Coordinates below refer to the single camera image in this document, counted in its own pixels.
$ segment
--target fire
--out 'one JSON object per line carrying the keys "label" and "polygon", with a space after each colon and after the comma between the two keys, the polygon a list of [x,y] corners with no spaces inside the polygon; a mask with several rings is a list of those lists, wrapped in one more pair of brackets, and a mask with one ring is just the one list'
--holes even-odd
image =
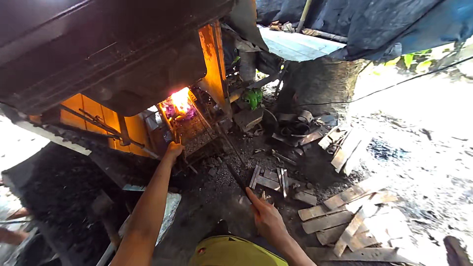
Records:
{"label": "fire", "polygon": [[186,113],[191,109],[191,105],[189,104],[189,88],[185,87],[184,89],[175,92],[171,95],[171,99],[173,104],[177,107],[179,112]]}

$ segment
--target wooden plank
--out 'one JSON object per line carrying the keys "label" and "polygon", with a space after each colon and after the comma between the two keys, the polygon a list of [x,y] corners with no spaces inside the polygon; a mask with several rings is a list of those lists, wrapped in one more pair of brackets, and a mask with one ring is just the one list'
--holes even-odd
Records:
{"label": "wooden plank", "polygon": [[338,239],[337,243],[335,243],[335,248],[333,249],[335,255],[338,257],[342,255],[343,251],[351,242],[353,235],[356,233],[365,218],[374,215],[376,211],[376,206],[368,202],[356,212],[353,220],[351,220],[345,231],[342,233],[342,236],[340,236],[340,239]]}
{"label": "wooden plank", "polygon": [[351,171],[353,171],[353,169],[357,165],[359,165],[359,160],[361,159],[363,154],[367,153],[366,148],[368,147],[372,138],[373,137],[368,132],[366,132],[366,134],[362,136],[362,139],[359,142],[358,146],[353,151],[353,153],[345,163],[345,166],[343,167],[343,172],[345,175],[349,176]]}
{"label": "wooden plank", "polygon": [[256,176],[254,178],[254,182],[255,184],[260,184],[262,186],[265,186],[265,187],[268,187],[270,189],[274,189],[276,191],[280,191],[280,185],[278,182],[276,181],[273,181],[269,178],[265,178],[265,177],[262,177],[262,176]]}
{"label": "wooden plank", "polygon": [[330,210],[335,210],[340,206],[369,194],[370,192],[375,192],[384,186],[385,182],[383,180],[371,177],[329,198],[324,201],[324,205]]}
{"label": "wooden plank", "polygon": [[322,205],[318,205],[318,206],[314,206],[314,207],[311,207],[311,208],[308,208],[308,209],[303,209],[303,210],[299,210],[298,213],[299,213],[299,217],[301,218],[301,220],[303,221],[307,221],[309,219],[312,219],[312,218],[316,218],[316,217],[319,217],[319,216],[324,216],[324,215],[327,215],[327,214],[332,214],[332,213],[339,213],[339,212],[343,212],[344,209],[335,209],[335,210],[332,210],[332,211],[328,211],[326,209],[324,209],[324,207]]}
{"label": "wooden plank", "polygon": [[303,191],[296,193],[294,195],[294,198],[310,205],[317,205],[317,197],[312,196],[309,193],[305,193]]}
{"label": "wooden plank", "polygon": [[[345,231],[347,226],[348,224],[345,223],[320,232],[316,232],[315,234],[317,235],[317,239],[319,239],[319,242],[322,245],[334,244],[342,236],[342,233],[343,231]],[[364,224],[361,224],[355,235],[365,233],[367,231],[368,228]]]}
{"label": "wooden plank", "polygon": [[261,167],[259,165],[256,165],[254,167],[253,175],[251,176],[250,188],[254,189],[256,187],[255,179],[259,175],[260,171],[261,171]]}
{"label": "wooden plank", "polygon": [[337,173],[340,173],[340,170],[358,146],[364,134],[366,134],[364,130],[353,128],[345,138],[342,147],[337,151],[335,157],[332,160],[332,165],[335,166],[335,171]]}
{"label": "wooden plank", "polygon": [[351,238],[350,243],[348,243],[348,247],[351,251],[357,251],[359,249],[378,244],[380,243],[376,240],[375,236],[369,231],[362,232],[362,233],[355,233],[353,238]]}
{"label": "wooden plank", "polygon": [[275,172],[269,171],[268,169],[266,169],[266,170],[264,171],[263,176],[264,176],[265,178],[269,178],[269,179],[271,179],[271,180],[273,180],[273,181],[279,182],[279,180],[278,180],[278,175],[277,175]]}
{"label": "wooden plank", "polygon": [[352,218],[352,213],[344,211],[303,222],[302,228],[307,234],[311,234],[337,225],[348,223],[351,221]]}
{"label": "wooden plank", "polygon": [[[368,194],[366,196],[363,196],[357,200],[354,200],[350,202],[349,204],[346,204],[344,206],[341,206],[335,210],[327,210],[324,208],[324,206],[319,205],[319,206],[314,206],[308,209],[302,209],[298,211],[299,217],[301,220],[306,221],[312,218],[316,218],[319,216],[323,215],[328,215],[332,213],[339,213],[345,210],[351,211],[352,213],[355,213],[362,205],[363,203],[368,200],[369,196],[371,194]],[[382,191],[376,193],[373,198],[371,199],[372,204],[380,204],[380,203],[386,203],[386,202],[391,202],[391,201],[397,201],[397,196],[389,191]]]}
{"label": "wooden plank", "polygon": [[395,248],[362,248],[356,252],[346,251],[340,257],[330,250],[331,248],[306,248],[305,251],[313,261],[384,261],[417,265]]}
{"label": "wooden plank", "polygon": [[326,150],[330,144],[332,144],[332,133],[335,133],[336,130],[340,127],[340,125],[337,125],[333,127],[327,135],[325,135],[320,141],[319,141],[319,146],[322,147],[322,149]]}

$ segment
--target metal pipe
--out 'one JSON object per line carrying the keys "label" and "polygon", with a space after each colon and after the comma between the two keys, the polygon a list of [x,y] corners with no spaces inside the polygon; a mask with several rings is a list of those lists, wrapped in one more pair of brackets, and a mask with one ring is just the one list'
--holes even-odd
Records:
{"label": "metal pipe", "polygon": [[307,13],[309,12],[310,4],[312,0],[307,0],[306,5],[304,6],[304,11],[302,11],[302,16],[300,16],[299,25],[297,25],[296,33],[300,33],[302,27],[304,26],[304,22],[306,21]]}

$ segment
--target yellow shirt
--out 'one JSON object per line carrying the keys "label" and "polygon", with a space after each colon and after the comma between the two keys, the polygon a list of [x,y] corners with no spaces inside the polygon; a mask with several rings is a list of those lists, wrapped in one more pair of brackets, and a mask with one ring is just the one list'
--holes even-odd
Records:
{"label": "yellow shirt", "polygon": [[245,239],[215,236],[197,245],[189,266],[287,266],[279,256]]}

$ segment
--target electric cable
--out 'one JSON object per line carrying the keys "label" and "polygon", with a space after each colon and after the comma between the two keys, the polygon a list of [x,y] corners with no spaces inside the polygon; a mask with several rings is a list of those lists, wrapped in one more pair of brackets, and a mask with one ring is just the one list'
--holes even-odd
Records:
{"label": "electric cable", "polygon": [[368,96],[371,96],[371,95],[373,95],[373,94],[375,94],[375,93],[377,93],[377,92],[383,91],[383,90],[385,90],[385,89],[390,89],[390,88],[395,87],[395,86],[397,86],[397,85],[400,85],[400,84],[402,84],[402,83],[404,83],[404,82],[408,82],[408,81],[411,81],[411,80],[414,80],[414,79],[417,79],[417,78],[420,78],[420,77],[423,77],[423,76],[427,76],[427,75],[430,75],[430,74],[433,74],[433,73],[437,73],[437,72],[443,71],[443,70],[445,70],[445,69],[447,69],[447,68],[454,67],[454,66],[456,66],[456,65],[458,65],[458,64],[461,64],[461,63],[463,63],[463,62],[465,62],[465,61],[468,61],[468,60],[471,60],[471,59],[473,59],[473,56],[470,56],[470,57],[465,58],[465,59],[463,59],[463,60],[460,60],[460,61],[458,61],[458,62],[452,63],[452,64],[450,64],[450,65],[448,65],[448,66],[441,67],[441,68],[439,68],[439,69],[437,69],[437,70],[430,71],[430,72],[427,72],[427,73],[424,73],[424,74],[420,74],[420,75],[414,76],[414,77],[412,77],[412,78],[403,80],[403,81],[401,81],[401,82],[399,82],[399,83],[396,83],[396,84],[391,85],[391,86],[389,86],[389,87],[387,87],[387,88],[384,88],[384,89],[380,89],[380,90],[374,91],[374,92],[372,92],[372,93],[370,93],[370,94],[368,94],[368,95],[365,95],[365,96],[363,96],[363,97],[361,97],[361,98],[358,98],[358,99],[356,99],[356,100],[353,100],[353,101],[346,101],[346,102],[329,102],[329,103],[315,103],[315,104],[303,104],[303,105],[298,105],[298,106],[328,105],[328,104],[348,104],[348,103],[356,102],[356,101],[358,101],[358,100],[361,100],[361,99],[363,99],[363,98],[366,98],[366,97],[368,97]]}

